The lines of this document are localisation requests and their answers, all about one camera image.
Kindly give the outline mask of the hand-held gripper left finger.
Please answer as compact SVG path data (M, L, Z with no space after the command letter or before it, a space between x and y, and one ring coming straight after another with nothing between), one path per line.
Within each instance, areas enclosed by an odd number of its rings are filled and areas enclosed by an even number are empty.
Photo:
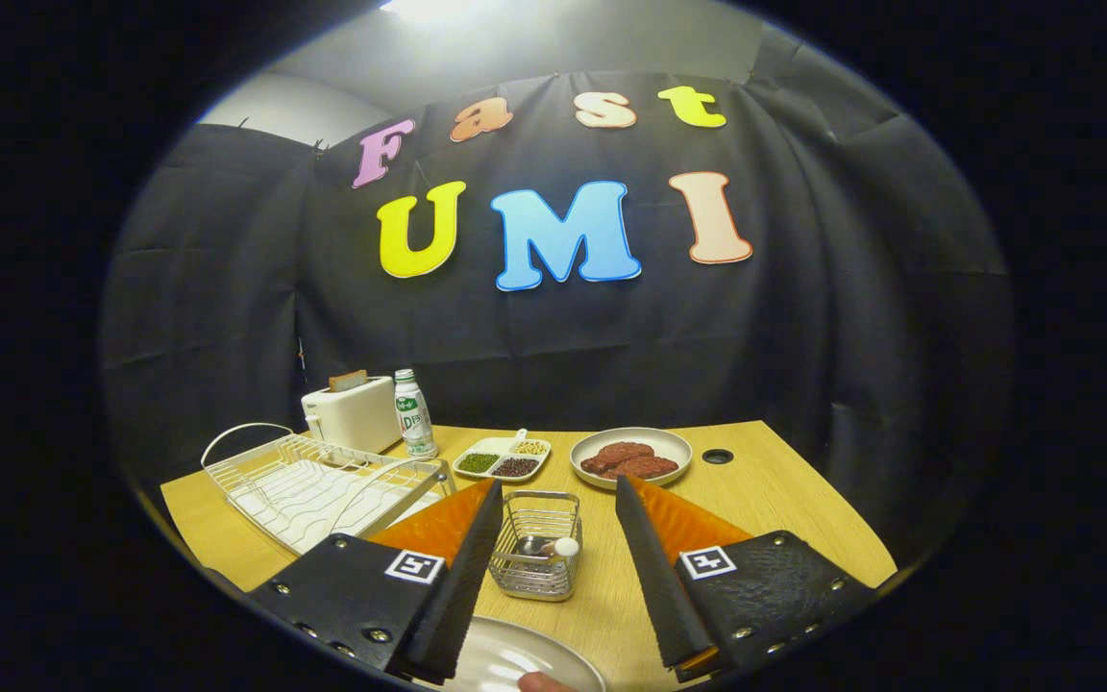
M250 599L351 664L443 683L456 673L501 509L501 484L483 481L373 537L334 531Z

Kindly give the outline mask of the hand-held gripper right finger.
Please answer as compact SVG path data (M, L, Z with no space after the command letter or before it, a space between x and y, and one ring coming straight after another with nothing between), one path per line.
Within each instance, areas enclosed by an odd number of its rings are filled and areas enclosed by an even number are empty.
M615 482L615 516L680 682L774 664L877 597L794 531L744 531L645 479Z

